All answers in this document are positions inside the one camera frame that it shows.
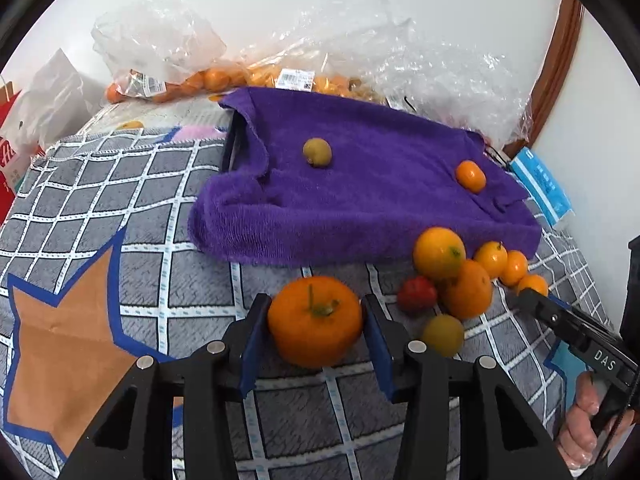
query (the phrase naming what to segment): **bed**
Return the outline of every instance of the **bed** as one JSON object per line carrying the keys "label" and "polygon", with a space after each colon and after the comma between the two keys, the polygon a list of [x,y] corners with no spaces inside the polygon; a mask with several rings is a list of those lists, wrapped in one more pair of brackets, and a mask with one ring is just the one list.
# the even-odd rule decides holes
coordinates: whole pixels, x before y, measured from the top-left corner
{"label": "bed", "polygon": [[[126,106],[106,108],[36,158],[0,232],[1,431],[35,479],[58,476],[136,357],[189,355],[242,319],[259,292],[273,295],[290,280],[325,274],[359,296],[375,294],[413,336],[425,321],[396,307],[399,285],[414,273],[410,261],[267,267],[198,252],[186,221],[199,189],[226,164],[231,116],[203,98],[171,108]],[[147,127],[114,129],[132,119]],[[176,126],[188,126],[187,134]],[[557,297],[608,323],[575,241],[553,231],[532,198],[527,206],[543,229],[530,270]],[[101,287],[107,299],[91,310],[83,298]],[[494,288],[489,310],[465,322],[458,357],[494,356],[554,434],[565,395],[562,378],[544,364],[554,336],[514,311],[500,283]],[[363,340],[340,365],[321,370],[285,364],[268,341],[258,377],[242,405],[228,405],[242,480],[392,477],[405,406],[386,402]],[[449,408],[453,479],[460,462],[458,400]],[[185,478],[180,422],[178,407],[177,480]]]}

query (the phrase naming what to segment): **red bag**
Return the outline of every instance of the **red bag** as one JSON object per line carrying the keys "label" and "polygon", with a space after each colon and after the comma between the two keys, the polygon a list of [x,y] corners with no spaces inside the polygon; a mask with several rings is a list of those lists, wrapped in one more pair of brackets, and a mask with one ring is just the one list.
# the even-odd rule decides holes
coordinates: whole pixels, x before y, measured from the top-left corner
{"label": "red bag", "polygon": [[[0,126],[4,123],[9,110],[11,110],[20,94],[18,92],[12,96],[13,92],[11,83],[6,86],[6,89],[0,88],[0,102],[2,103],[0,104]],[[9,94],[9,101],[6,100],[7,93]],[[19,174],[23,169],[24,162],[20,161],[20,164],[15,164],[17,157],[9,145],[9,141],[0,137],[0,221],[2,222],[4,222],[9,209],[14,203],[15,191],[20,187],[24,176],[24,173],[22,175]],[[9,175],[9,181],[13,184],[12,186],[7,181],[7,174]]]}

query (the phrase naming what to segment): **small yellow fruit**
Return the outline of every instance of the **small yellow fruit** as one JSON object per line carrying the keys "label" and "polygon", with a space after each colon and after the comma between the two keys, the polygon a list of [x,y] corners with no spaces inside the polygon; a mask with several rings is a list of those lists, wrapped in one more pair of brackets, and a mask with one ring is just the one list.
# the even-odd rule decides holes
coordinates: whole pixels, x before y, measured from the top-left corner
{"label": "small yellow fruit", "polygon": [[324,139],[309,139],[302,147],[302,154],[314,168],[325,168],[331,163],[331,146]]}
{"label": "small yellow fruit", "polygon": [[138,128],[144,128],[145,125],[140,121],[129,121],[128,123],[121,124],[117,130],[137,130]]}
{"label": "small yellow fruit", "polygon": [[443,357],[453,357],[465,342],[465,328],[447,314],[432,317],[422,332],[422,341]]}

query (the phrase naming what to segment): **wooden frame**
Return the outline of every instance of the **wooden frame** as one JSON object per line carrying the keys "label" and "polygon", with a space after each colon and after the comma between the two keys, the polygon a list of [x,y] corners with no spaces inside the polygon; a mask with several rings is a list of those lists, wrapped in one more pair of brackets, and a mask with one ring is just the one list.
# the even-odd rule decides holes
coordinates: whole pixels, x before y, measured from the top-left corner
{"label": "wooden frame", "polygon": [[533,119],[529,140],[519,140],[504,147],[513,158],[524,146],[533,146],[560,95],[564,80],[578,44],[584,7],[578,0],[561,0],[556,28],[551,38],[545,62],[536,81],[529,105]]}

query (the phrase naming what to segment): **blue package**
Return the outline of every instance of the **blue package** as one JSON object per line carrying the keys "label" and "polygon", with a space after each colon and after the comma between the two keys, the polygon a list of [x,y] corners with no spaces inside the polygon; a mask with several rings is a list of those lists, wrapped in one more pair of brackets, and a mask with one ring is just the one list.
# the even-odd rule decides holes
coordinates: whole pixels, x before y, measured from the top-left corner
{"label": "blue package", "polygon": [[564,190],[544,162],[529,148],[522,148],[510,162],[510,168],[529,190],[549,225],[558,231],[564,229],[575,216],[574,211]]}

